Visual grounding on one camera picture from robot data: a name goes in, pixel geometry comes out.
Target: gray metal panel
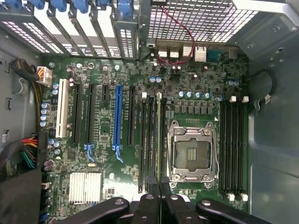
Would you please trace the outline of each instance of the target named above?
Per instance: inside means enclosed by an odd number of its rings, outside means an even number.
[[[17,41],[3,30],[0,30],[0,133],[9,130],[8,141],[14,141],[30,135],[35,131],[36,116],[33,93],[26,92],[21,95],[13,95],[13,80],[18,77],[11,70],[9,62],[17,57],[25,58],[28,64],[38,65],[39,55],[31,51],[26,45]],[[7,109],[7,100],[11,98],[10,108]]]
[[[293,42],[294,51],[299,50]],[[271,101],[249,116],[250,212],[273,224],[297,224],[299,206],[299,76],[298,53],[273,67],[277,88]],[[250,74],[268,64],[251,64]],[[271,88],[261,75],[249,85],[251,99]]]

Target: heatsink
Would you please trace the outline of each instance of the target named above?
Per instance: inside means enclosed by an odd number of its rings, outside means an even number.
[[[101,182],[101,173],[72,173],[70,175],[69,203],[99,203]]]

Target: capacitor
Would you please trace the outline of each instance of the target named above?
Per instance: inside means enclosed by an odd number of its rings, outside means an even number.
[[[58,90],[53,89],[53,90],[52,90],[52,94],[53,94],[53,95],[57,95],[57,94],[58,94]]]
[[[184,95],[185,95],[185,93],[184,93],[183,91],[180,91],[180,92],[178,93],[178,96],[181,97],[181,98],[184,97]]]
[[[209,99],[209,98],[210,98],[210,93],[208,93],[208,92],[205,93],[204,98],[205,98],[205,99]]]
[[[54,144],[54,139],[48,139],[48,144],[53,145]]]
[[[228,80],[228,81],[226,82],[226,84],[232,86],[232,85],[234,85],[234,81],[233,81],[233,80]]]
[[[55,141],[55,142],[53,143],[53,145],[54,145],[55,148],[61,146],[61,144],[62,144],[61,141]]]
[[[53,89],[58,89],[58,87],[59,87],[59,84],[58,83],[54,83],[53,85],[52,85],[52,87],[53,87]]]
[[[44,167],[48,167],[54,165],[54,161],[53,160],[47,160],[46,162],[43,163]]]
[[[152,77],[149,78],[149,81],[150,81],[151,83],[154,83],[154,82],[156,81],[156,79],[155,79],[155,77],[152,76]]]
[[[218,102],[221,102],[221,101],[223,100],[223,98],[222,98],[222,97],[217,97],[216,100],[217,100]]]
[[[234,86],[239,86],[240,85],[240,82],[239,81],[234,81]]]
[[[191,92],[187,92],[186,97],[187,98],[191,98],[191,96],[192,96],[192,93]]]
[[[156,77],[156,82],[157,82],[157,83],[160,83],[160,82],[162,82],[162,79],[161,79],[161,77]]]
[[[194,81],[195,79],[197,79],[198,75],[194,74],[192,77],[191,77],[191,80]]]
[[[41,107],[42,107],[43,109],[49,109],[51,106],[50,106],[50,104],[43,102],[43,103],[41,104]]]
[[[59,154],[60,154],[60,149],[59,149],[59,148],[55,149],[55,150],[54,150],[54,154],[55,154],[55,155],[59,155]]]
[[[41,114],[47,115],[49,113],[50,113],[49,110],[47,110],[47,109],[41,109]]]
[[[48,116],[46,116],[46,115],[43,114],[40,118],[41,118],[41,120],[47,120]]]
[[[48,122],[47,121],[41,121],[41,122],[39,122],[39,126],[40,127],[46,127],[46,126],[48,126]]]
[[[202,97],[202,92],[197,92],[197,93],[195,94],[195,98],[199,99],[199,98],[201,98],[201,97]]]
[[[180,72],[181,71],[181,66],[178,66],[177,68],[176,68],[176,72]]]

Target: blue pcie slot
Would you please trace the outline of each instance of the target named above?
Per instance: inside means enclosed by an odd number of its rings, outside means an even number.
[[[122,86],[117,85],[115,89],[115,109],[114,109],[114,133],[112,150],[115,151],[116,158],[123,163],[121,154],[121,111],[122,111]]]

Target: cable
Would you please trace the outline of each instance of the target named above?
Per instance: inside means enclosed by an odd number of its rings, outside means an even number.
[[[158,56],[158,61],[160,62],[160,64],[161,63],[169,64],[169,65],[184,64],[184,63],[186,63],[187,61],[190,60],[190,58],[192,57],[192,53],[193,53],[193,51],[195,49],[195,40],[194,40],[194,37],[193,37],[191,31],[189,29],[187,29],[187,27],[185,25],[183,25],[181,22],[179,22],[177,19],[175,19],[172,15],[170,15],[169,12],[163,6],[161,6],[161,10],[162,10],[162,12],[165,15],[167,15],[167,17],[170,17],[173,21],[175,21],[176,24],[178,24],[180,27],[182,27],[184,30],[187,31],[187,33],[189,34],[189,36],[190,36],[190,38],[192,40],[192,47],[191,47],[191,51],[190,51],[188,57],[186,59],[184,59],[184,60],[172,63],[172,62],[166,61],[166,60],[162,59],[160,56]]]

